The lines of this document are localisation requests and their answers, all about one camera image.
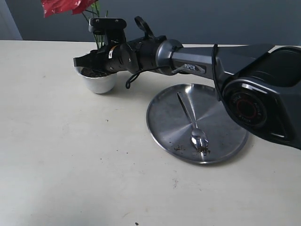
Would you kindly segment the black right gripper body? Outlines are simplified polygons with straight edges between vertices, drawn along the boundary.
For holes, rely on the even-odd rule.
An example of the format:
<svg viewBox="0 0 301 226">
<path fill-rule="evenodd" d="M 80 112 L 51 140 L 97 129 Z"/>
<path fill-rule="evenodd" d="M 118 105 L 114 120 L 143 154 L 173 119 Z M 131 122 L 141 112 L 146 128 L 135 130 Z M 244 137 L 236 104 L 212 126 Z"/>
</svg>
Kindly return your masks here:
<svg viewBox="0 0 301 226">
<path fill-rule="evenodd" d="M 103 71 L 116 73 L 129 71 L 136 73 L 143 69 L 140 62 L 142 41 L 129 41 L 121 44 L 103 46 Z"/>
</svg>

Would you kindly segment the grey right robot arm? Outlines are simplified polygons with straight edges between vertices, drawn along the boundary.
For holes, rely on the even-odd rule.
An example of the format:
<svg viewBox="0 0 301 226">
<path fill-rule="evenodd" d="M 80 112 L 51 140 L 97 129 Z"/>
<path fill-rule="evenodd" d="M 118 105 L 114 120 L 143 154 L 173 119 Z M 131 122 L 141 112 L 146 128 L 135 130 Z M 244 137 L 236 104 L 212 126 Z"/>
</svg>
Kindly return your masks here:
<svg viewBox="0 0 301 226">
<path fill-rule="evenodd" d="M 272 143 L 301 147 L 301 49 L 271 44 L 186 48 L 177 40 L 136 39 L 76 57 L 79 71 L 193 74 L 214 82 L 230 118 Z"/>
</svg>

